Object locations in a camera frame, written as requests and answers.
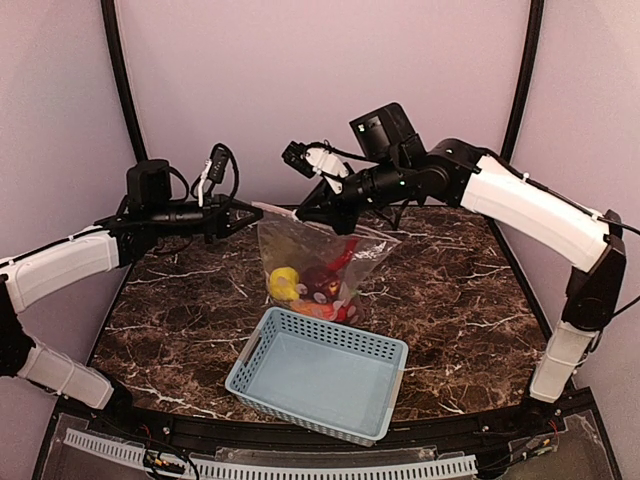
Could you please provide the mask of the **red toy chili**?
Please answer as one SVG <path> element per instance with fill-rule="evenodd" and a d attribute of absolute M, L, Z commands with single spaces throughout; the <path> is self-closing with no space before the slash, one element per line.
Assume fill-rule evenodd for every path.
<path fill-rule="evenodd" d="M 349 238 L 344 245 L 342 253 L 330 262 L 327 268 L 332 272 L 338 272 L 346 267 L 351 262 L 358 243 L 358 238 Z"/>

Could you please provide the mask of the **clear zip top bag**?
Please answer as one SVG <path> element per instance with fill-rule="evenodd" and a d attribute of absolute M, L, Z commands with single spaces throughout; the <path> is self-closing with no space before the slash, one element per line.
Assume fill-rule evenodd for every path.
<path fill-rule="evenodd" d="M 289 209 L 263 202 L 253 205 L 261 208 L 263 218 L 258 222 L 259 250 L 270 299 L 278 306 L 291 309 L 291 302 L 274 300 L 268 289 L 271 272 L 280 267 L 292 267 L 300 274 L 309 267 L 325 266 L 338 257 L 349 238 L 358 238 L 351 262 L 335 276 L 342 280 L 338 298 L 320 304 L 345 301 L 356 306 L 354 317 L 345 323 L 355 325 L 365 317 L 359 299 L 359 287 L 372 271 L 400 244 L 400 241 L 374 229 L 358 226 L 353 234 L 339 236 L 330 227 L 313 222 L 302 222 Z"/>

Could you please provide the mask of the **dark red toy pepper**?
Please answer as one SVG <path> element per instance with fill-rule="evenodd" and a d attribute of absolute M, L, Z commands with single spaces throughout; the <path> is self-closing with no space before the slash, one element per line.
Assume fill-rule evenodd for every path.
<path fill-rule="evenodd" d="M 300 274 L 300 296 L 305 300 L 327 302 L 334 296 L 335 275 L 325 266 L 313 266 Z"/>

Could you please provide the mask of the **yellow toy pepper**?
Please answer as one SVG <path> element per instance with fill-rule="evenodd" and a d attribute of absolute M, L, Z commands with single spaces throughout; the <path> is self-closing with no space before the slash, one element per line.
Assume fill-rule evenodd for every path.
<path fill-rule="evenodd" d="M 268 289 L 274 300 L 291 302 L 299 299 L 298 284 L 299 273 L 294 268 L 280 267 L 269 275 Z"/>

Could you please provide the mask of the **orange red toy pepper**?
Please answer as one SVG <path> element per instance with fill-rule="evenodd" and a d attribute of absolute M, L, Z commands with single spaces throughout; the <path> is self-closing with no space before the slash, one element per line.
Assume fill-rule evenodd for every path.
<path fill-rule="evenodd" d="M 291 309 L 302 315 L 336 323 L 347 322 L 357 312 L 354 304 L 345 301 L 320 304 L 308 300 L 295 300 L 291 303 Z"/>

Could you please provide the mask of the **light blue plastic basket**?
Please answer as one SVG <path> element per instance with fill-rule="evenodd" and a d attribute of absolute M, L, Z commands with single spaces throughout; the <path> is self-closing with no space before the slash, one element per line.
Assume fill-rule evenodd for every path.
<path fill-rule="evenodd" d="M 259 412 L 371 447 L 388 433 L 408 353 L 402 340 L 272 307 L 225 388 Z"/>

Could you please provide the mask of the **bright red toy pepper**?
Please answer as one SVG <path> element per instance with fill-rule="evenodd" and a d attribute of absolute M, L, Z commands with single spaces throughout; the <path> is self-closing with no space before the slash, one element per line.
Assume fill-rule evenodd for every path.
<path fill-rule="evenodd" d="M 337 276 L 333 276 L 324 282 L 321 292 L 328 299 L 334 300 L 339 297 L 341 288 L 342 288 L 342 280 Z"/>

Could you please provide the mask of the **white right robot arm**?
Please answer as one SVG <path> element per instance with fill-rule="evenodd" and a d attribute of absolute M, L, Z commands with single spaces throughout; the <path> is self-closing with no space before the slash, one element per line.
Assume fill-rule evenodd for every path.
<path fill-rule="evenodd" d="M 326 142 L 291 142 L 285 149 L 287 165 L 322 179 L 297 218 L 348 235 L 365 211 L 432 198 L 504 223 L 567 259 L 566 303 L 529 384 L 533 399 L 555 402 L 596 336 L 621 311 L 626 225 L 615 212 L 582 206 L 487 148 L 449 138 L 426 149 L 396 102 L 351 121 L 350 128 L 367 169 L 354 171 L 345 162 L 349 153 Z"/>

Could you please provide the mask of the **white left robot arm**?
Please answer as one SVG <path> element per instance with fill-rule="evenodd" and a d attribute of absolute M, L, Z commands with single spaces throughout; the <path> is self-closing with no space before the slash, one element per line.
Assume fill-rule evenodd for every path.
<path fill-rule="evenodd" d="M 166 237 L 225 239 L 254 224 L 261 209 L 233 194 L 200 191 L 172 196 L 178 171 L 146 160 L 126 174 L 127 193 L 115 215 L 66 238 L 1 262 L 1 374 L 25 379 L 93 410 L 116 403 L 120 389 L 97 370 L 28 335 L 18 319 L 35 302 L 90 276 L 140 260 Z"/>

